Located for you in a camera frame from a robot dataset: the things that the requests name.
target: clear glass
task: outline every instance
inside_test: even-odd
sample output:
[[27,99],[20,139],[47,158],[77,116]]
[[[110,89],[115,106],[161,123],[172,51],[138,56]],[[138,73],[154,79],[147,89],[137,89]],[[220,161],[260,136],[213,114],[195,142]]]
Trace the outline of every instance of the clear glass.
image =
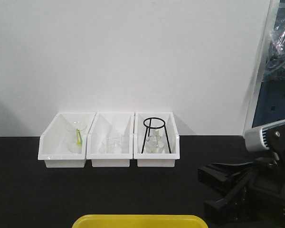
[[159,135],[158,129],[151,129],[150,136],[146,138],[146,153],[162,153],[165,143]]
[[122,135],[120,133],[105,137],[101,144],[100,153],[122,153]]
[[65,144],[72,153],[81,153],[82,131],[84,129],[86,129],[86,123],[80,121],[72,122],[71,125],[67,127],[67,130],[72,132],[73,135],[65,139]]

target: yellow container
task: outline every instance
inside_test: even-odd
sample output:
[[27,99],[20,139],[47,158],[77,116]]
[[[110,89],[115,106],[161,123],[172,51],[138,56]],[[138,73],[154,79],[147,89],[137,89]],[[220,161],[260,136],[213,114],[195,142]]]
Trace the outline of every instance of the yellow container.
[[72,228],[208,228],[194,215],[84,215]]

